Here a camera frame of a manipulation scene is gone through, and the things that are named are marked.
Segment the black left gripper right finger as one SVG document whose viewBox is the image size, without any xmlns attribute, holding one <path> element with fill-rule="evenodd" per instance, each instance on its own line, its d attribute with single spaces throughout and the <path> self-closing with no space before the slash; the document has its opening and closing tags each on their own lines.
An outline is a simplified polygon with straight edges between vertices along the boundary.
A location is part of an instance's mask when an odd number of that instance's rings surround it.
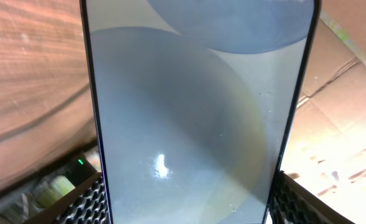
<svg viewBox="0 0 366 224">
<path fill-rule="evenodd" d="M 269 213 L 273 224 L 354 224 L 283 171 L 273 181 Z"/>
</svg>

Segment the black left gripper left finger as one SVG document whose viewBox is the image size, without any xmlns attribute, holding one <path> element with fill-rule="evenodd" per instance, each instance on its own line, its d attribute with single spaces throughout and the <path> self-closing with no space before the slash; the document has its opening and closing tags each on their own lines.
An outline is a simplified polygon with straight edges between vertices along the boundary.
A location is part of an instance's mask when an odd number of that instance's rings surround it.
<svg viewBox="0 0 366 224">
<path fill-rule="evenodd" d="M 100 172 L 94 174 L 51 207 L 24 224 L 109 224 L 105 184 Z"/>
</svg>

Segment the Samsung Galaxy smartphone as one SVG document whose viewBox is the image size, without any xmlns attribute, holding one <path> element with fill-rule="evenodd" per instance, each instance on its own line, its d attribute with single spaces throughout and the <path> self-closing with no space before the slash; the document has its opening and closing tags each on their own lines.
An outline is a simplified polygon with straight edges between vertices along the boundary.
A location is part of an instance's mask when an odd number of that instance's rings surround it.
<svg viewBox="0 0 366 224">
<path fill-rule="evenodd" d="M 321 2 L 80 9 L 110 223 L 264 223 Z"/>
</svg>

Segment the cardboard backdrop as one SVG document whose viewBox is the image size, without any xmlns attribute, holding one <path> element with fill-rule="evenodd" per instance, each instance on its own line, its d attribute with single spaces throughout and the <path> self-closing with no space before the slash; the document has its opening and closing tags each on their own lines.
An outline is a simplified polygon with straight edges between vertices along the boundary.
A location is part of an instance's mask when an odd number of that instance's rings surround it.
<svg viewBox="0 0 366 224">
<path fill-rule="evenodd" d="M 366 0 L 325 0 L 281 168 L 366 223 Z"/>
</svg>

